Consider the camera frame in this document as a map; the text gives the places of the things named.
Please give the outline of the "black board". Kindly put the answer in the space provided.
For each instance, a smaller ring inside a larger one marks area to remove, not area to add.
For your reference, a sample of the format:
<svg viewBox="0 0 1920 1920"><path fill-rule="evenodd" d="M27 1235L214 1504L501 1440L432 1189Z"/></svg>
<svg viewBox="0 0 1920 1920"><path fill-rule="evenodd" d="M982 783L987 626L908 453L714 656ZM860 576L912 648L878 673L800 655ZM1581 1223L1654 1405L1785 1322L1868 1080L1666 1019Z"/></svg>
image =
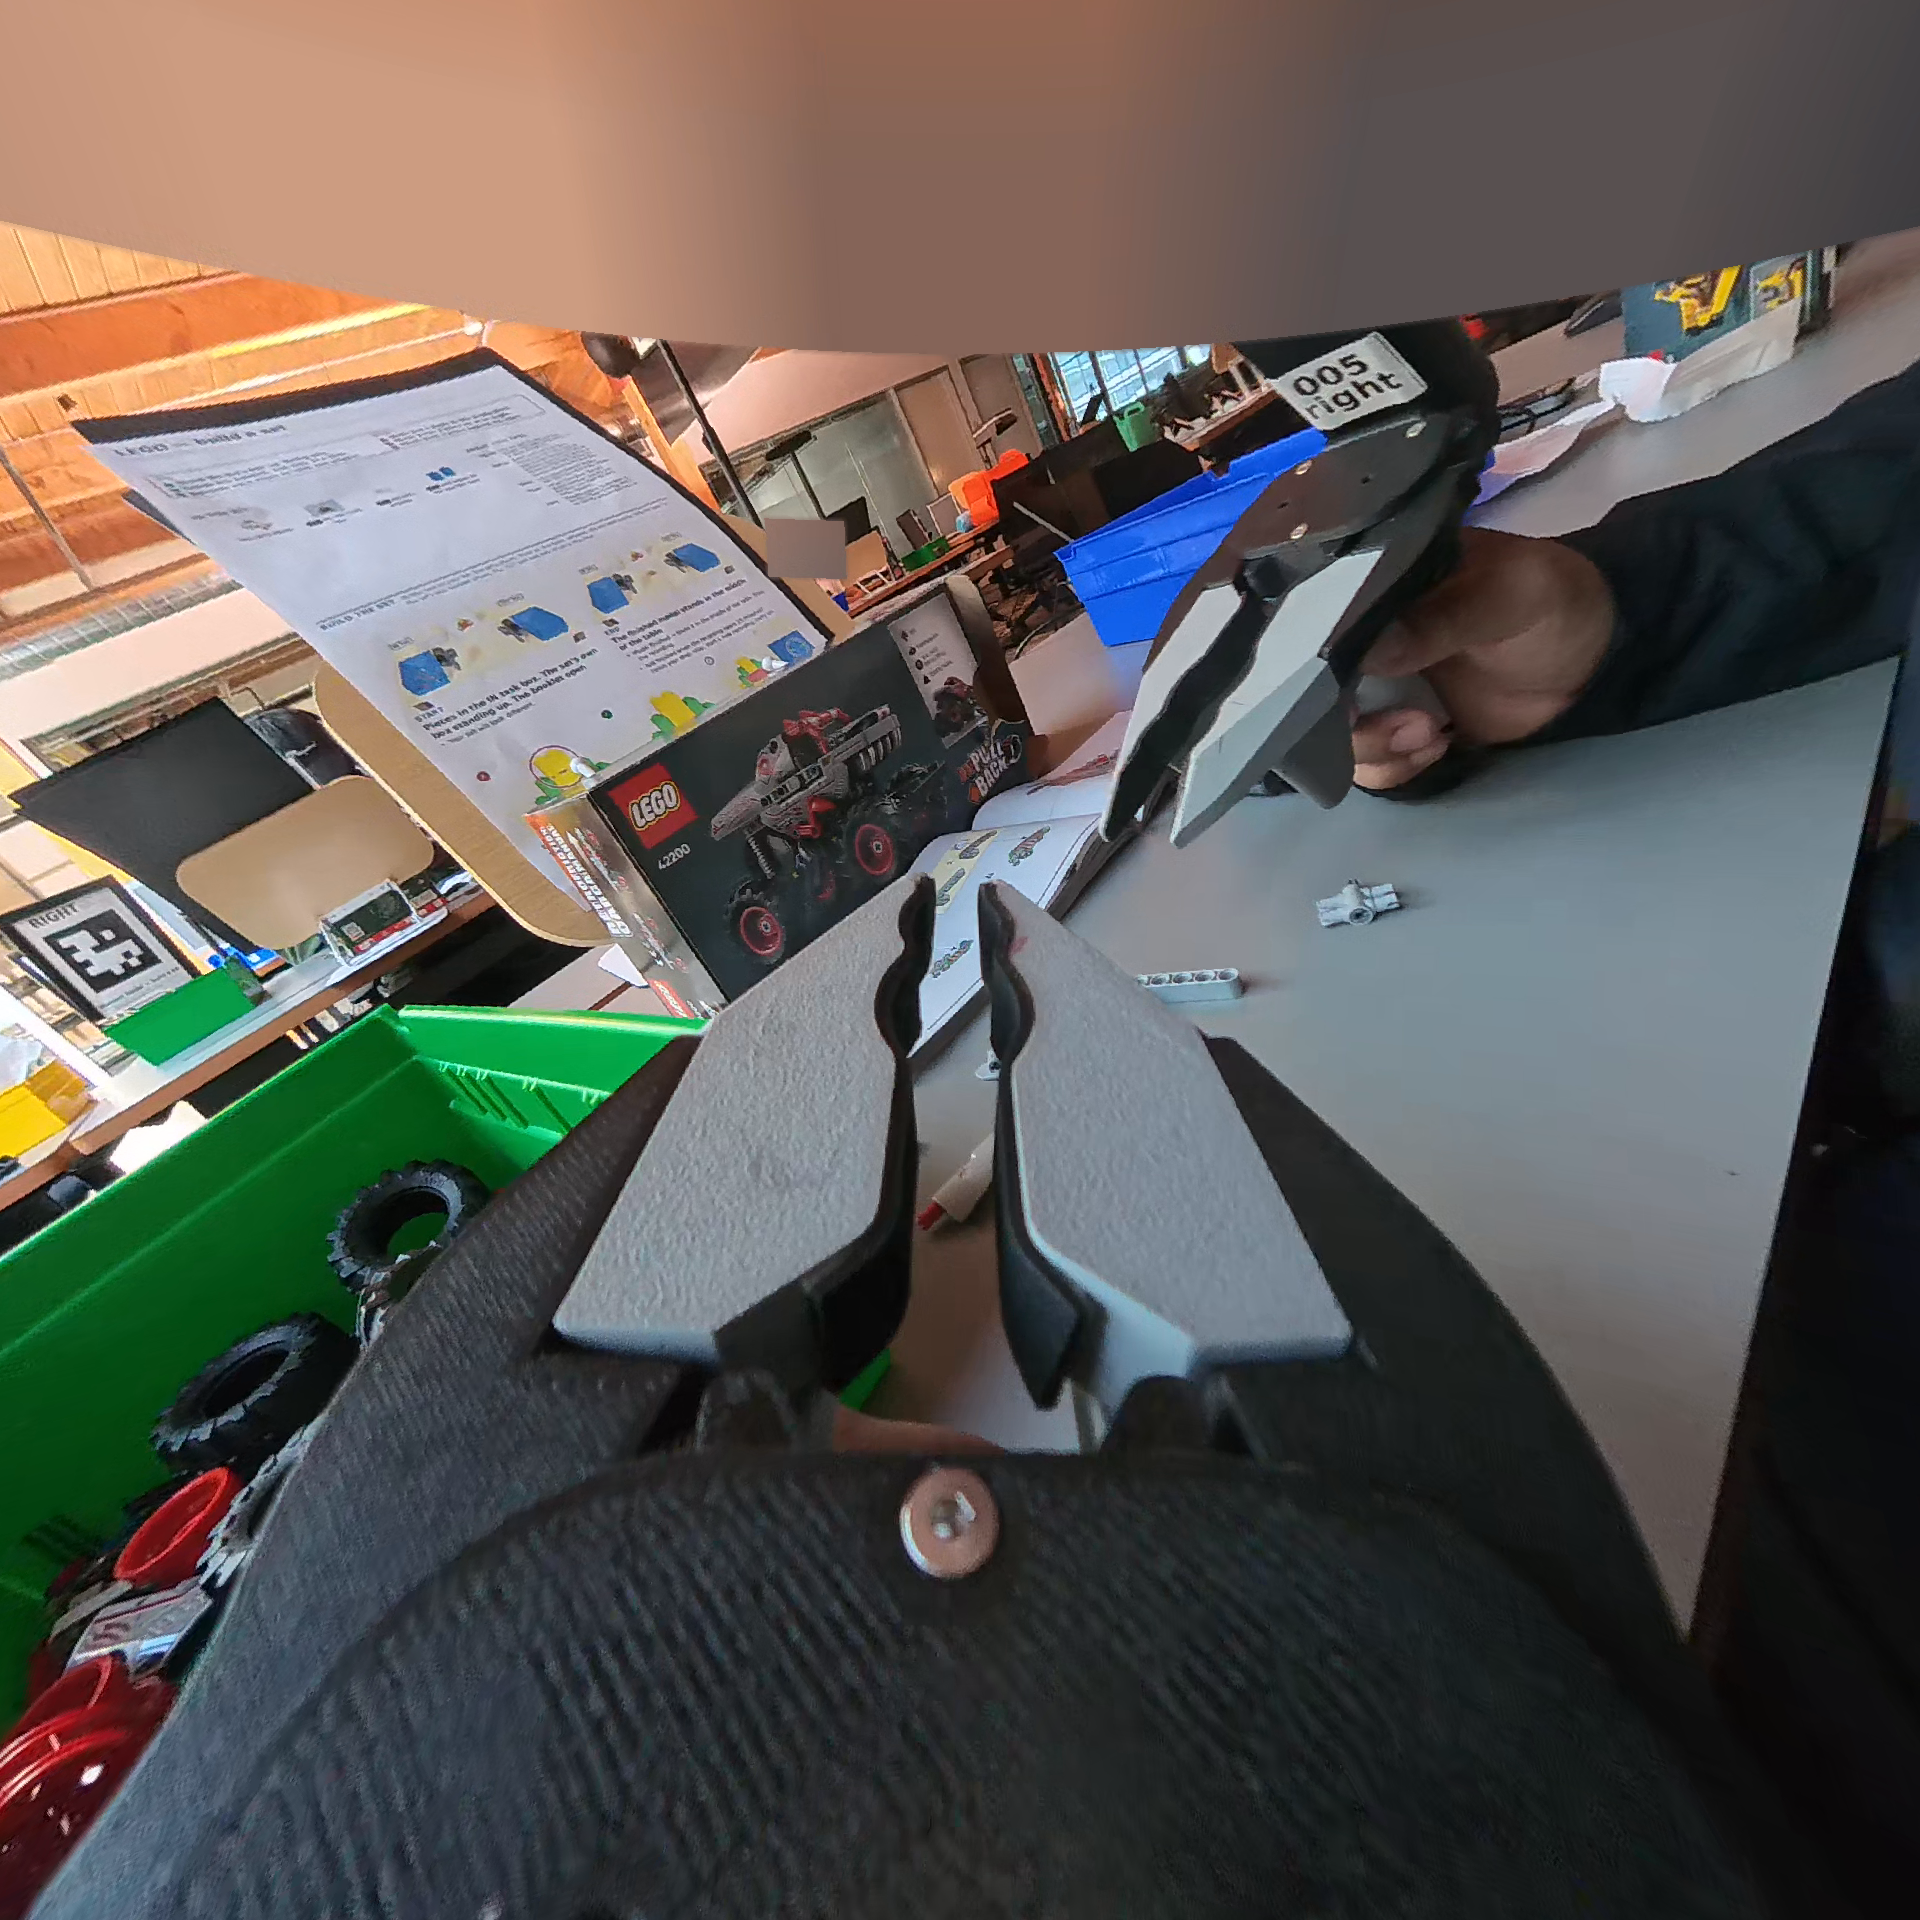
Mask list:
<svg viewBox="0 0 1920 1920"><path fill-rule="evenodd" d="M140 881L214 942L245 947L187 897L176 871L312 791L225 703L204 703L18 790L12 803L37 827Z"/></svg>

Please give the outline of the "red toy wheel hub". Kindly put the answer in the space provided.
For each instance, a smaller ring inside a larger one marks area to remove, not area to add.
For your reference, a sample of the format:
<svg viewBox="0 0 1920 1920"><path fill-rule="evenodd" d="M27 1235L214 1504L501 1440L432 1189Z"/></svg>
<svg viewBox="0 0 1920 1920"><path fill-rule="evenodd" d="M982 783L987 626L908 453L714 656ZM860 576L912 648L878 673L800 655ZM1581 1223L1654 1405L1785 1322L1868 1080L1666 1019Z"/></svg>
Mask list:
<svg viewBox="0 0 1920 1920"><path fill-rule="evenodd" d="M138 1593L198 1579L202 1557L248 1481L230 1467L206 1470L166 1496L113 1561L113 1579Z"/></svg>
<svg viewBox="0 0 1920 1920"><path fill-rule="evenodd" d="M3 1898L20 1915L131 1774L176 1689L115 1655L69 1666L3 1746Z"/></svg>

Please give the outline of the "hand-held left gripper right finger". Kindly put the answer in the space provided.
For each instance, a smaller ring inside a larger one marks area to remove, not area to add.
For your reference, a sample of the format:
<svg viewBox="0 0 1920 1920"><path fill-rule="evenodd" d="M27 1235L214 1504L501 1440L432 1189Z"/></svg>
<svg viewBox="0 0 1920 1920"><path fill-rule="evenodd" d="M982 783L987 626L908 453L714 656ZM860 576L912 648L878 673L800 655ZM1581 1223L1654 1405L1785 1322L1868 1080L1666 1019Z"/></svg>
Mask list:
<svg viewBox="0 0 1920 1920"><path fill-rule="evenodd" d="M1205 1034L1005 885L977 901L1000 1319L1029 1399L1340 1361L1354 1322Z"/></svg>

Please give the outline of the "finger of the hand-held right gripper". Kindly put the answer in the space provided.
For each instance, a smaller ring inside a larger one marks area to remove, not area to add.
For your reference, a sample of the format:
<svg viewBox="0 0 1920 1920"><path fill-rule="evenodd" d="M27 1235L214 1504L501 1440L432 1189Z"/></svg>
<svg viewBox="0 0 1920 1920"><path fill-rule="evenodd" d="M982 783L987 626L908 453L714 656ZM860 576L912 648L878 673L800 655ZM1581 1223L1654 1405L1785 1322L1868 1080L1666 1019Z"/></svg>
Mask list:
<svg viewBox="0 0 1920 1920"><path fill-rule="evenodd" d="M1102 838L1121 842L1177 787L1174 835L1198 838L1264 777L1275 681L1261 663L1277 613L1275 563L1242 563L1202 590L1149 659L1126 725Z"/></svg>
<svg viewBox="0 0 1920 1920"><path fill-rule="evenodd" d="M1345 803L1354 746L1330 650L1371 606L1380 558L1380 550L1363 550L1284 590L1245 673L1187 757L1168 830L1174 849L1198 842L1269 776L1322 809Z"/></svg>

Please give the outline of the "black pole stand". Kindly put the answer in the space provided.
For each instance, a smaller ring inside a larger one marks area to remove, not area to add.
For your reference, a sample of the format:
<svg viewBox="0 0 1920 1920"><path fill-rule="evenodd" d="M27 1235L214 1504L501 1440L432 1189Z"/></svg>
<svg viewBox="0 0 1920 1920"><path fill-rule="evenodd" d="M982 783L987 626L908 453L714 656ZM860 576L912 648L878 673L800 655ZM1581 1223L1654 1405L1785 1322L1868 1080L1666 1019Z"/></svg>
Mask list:
<svg viewBox="0 0 1920 1920"><path fill-rule="evenodd" d="M691 376L685 374L677 347L668 342L592 330L585 330L581 335L581 342L597 371L609 379L614 395L624 400L630 417L641 424L641 434L658 457L658 465L666 472L669 472L684 486L685 493L698 495L707 501L707 506L718 509L718 499L705 480L702 465L692 461L692 456L677 442L677 438L666 432L658 413L650 400L650 391L645 390L643 374L648 371L648 366L658 362L666 368L666 377L669 386L678 393L684 413L699 430L699 440L707 447L707 457L718 465L720 473L726 480L726 490L731 493L737 514L758 527L762 517L753 503L753 495L741 480L730 457L730 451L723 438L718 434L718 429L708 422L705 400L698 393Z"/></svg>

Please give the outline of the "person's right forearm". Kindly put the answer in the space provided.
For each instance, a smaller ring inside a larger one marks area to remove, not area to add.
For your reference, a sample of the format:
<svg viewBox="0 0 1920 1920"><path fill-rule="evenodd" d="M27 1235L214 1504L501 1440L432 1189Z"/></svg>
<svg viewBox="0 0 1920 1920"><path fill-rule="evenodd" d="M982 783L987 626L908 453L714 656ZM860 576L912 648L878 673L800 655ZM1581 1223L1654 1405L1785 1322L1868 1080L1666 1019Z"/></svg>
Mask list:
<svg viewBox="0 0 1920 1920"><path fill-rule="evenodd" d="M1917 594L1917 368L1729 472L1564 535L1614 637L1539 741L1650 729L1899 656Z"/></svg>

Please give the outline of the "white paper bag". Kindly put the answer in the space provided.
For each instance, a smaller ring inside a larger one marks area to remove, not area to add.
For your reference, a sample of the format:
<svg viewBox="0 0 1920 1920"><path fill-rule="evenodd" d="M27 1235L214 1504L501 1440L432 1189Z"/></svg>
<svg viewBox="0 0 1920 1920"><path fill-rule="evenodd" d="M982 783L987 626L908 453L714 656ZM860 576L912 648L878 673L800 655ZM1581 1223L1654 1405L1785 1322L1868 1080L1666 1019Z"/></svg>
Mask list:
<svg viewBox="0 0 1920 1920"><path fill-rule="evenodd" d="M1789 365L1798 325L1798 310L1782 305L1678 362L1653 355L1610 362L1597 371L1597 398L1637 426L1680 419L1732 386Z"/></svg>

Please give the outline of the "small green bin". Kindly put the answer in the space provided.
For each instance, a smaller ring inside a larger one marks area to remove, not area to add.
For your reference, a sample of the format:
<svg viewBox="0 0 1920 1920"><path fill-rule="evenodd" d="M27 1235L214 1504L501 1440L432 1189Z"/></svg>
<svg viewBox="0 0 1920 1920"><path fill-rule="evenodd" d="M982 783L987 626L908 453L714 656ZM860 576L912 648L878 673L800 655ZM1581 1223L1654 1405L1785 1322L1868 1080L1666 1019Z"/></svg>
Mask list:
<svg viewBox="0 0 1920 1920"><path fill-rule="evenodd" d="M104 1034L144 1066L166 1066L250 1019L264 1001L265 989L248 968L217 968L108 1022Z"/></svg>

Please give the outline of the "black white marker sign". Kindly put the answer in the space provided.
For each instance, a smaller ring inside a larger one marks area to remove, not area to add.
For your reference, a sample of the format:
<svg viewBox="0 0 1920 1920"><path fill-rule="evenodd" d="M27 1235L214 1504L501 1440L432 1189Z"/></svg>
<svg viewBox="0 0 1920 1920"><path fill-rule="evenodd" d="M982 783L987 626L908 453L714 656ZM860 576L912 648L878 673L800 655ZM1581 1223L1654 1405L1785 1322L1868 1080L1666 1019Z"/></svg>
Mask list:
<svg viewBox="0 0 1920 1920"><path fill-rule="evenodd" d="M4 911L3 936L30 973L100 1029L202 976L193 955L113 878Z"/></svg>

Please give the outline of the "black lego set box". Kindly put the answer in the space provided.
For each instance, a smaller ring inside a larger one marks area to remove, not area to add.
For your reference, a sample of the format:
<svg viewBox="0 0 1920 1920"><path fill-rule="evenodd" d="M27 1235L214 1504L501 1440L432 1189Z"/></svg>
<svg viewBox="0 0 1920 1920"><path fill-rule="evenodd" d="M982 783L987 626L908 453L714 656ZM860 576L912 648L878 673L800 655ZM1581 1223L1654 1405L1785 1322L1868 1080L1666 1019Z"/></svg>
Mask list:
<svg viewBox="0 0 1920 1920"><path fill-rule="evenodd" d="M950 575L528 827L673 1018L712 1018L1032 777L982 592Z"/></svg>

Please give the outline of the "black toy tire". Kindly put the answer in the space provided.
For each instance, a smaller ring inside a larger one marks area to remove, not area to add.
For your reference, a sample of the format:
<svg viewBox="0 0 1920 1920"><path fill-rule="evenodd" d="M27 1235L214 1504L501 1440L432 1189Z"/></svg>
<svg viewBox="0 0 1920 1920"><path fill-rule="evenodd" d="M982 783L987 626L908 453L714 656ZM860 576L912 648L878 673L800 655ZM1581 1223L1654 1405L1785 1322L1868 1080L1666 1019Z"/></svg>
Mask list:
<svg viewBox="0 0 1920 1920"><path fill-rule="evenodd" d="M451 1160L380 1173L336 1214L328 1267L354 1295L393 1282L409 1257L434 1256L489 1206L492 1187Z"/></svg>
<svg viewBox="0 0 1920 1920"><path fill-rule="evenodd" d="M315 1313L278 1319L217 1354L161 1413L156 1459L173 1474L251 1478L329 1405L358 1361L356 1339Z"/></svg>

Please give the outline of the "white papers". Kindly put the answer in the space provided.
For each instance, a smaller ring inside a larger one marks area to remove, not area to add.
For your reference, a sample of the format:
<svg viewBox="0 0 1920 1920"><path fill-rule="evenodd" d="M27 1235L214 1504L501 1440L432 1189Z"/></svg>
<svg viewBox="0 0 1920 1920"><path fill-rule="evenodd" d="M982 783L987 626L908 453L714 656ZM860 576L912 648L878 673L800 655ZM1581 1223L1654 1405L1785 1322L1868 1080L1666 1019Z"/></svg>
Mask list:
<svg viewBox="0 0 1920 1920"><path fill-rule="evenodd" d="M1522 438L1502 440L1481 469L1478 501L1488 501L1509 493L1510 488L1542 477L1556 462L1570 456L1581 438L1595 424L1618 413L1614 400L1590 400L1581 407L1565 410L1558 417L1539 424Z"/></svg>

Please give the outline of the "light wooden board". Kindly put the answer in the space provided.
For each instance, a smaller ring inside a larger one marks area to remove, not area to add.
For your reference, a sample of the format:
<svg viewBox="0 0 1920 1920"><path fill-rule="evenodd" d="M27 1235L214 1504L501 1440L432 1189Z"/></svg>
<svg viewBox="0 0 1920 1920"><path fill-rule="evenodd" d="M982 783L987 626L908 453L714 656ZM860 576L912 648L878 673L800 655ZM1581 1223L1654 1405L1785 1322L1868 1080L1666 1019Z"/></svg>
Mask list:
<svg viewBox="0 0 1920 1920"><path fill-rule="evenodd" d="M602 920L542 850L515 842L332 666L313 680L320 721L373 781L526 931L571 949L609 945Z"/></svg>

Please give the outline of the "small rounded wooden panel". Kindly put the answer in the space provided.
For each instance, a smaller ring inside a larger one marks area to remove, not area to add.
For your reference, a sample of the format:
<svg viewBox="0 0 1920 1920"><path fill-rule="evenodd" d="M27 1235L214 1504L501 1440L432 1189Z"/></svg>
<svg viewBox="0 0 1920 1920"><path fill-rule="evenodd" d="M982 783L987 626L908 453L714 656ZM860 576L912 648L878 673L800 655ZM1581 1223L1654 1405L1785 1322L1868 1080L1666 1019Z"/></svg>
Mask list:
<svg viewBox="0 0 1920 1920"><path fill-rule="evenodd" d="M315 937L324 915L434 862L436 845L368 776L349 776L185 857L176 885L189 905L256 949Z"/></svg>

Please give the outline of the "green plastic bin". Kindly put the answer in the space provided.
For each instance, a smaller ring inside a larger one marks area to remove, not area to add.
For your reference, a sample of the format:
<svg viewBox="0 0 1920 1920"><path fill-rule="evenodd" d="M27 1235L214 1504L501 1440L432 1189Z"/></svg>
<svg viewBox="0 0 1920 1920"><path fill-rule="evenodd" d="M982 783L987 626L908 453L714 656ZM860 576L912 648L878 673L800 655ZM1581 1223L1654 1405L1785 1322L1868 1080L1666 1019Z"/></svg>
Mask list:
<svg viewBox="0 0 1920 1920"><path fill-rule="evenodd" d="M454 1162L513 1187L698 1025L643 1016L373 1016L4 1257L4 1726L32 1702L56 1575L122 1529L166 1470L150 1429L236 1339L298 1313L344 1328L328 1235L373 1179ZM509 1513L643 1453L691 1385L547 1331L544 1274L592 1242L638 1154L638 1111L508 1206L501 1235L354 1376L398 1434L349 1431L345 1517L309 1521L315 1570L400 1554L400 1590Z"/></svg>

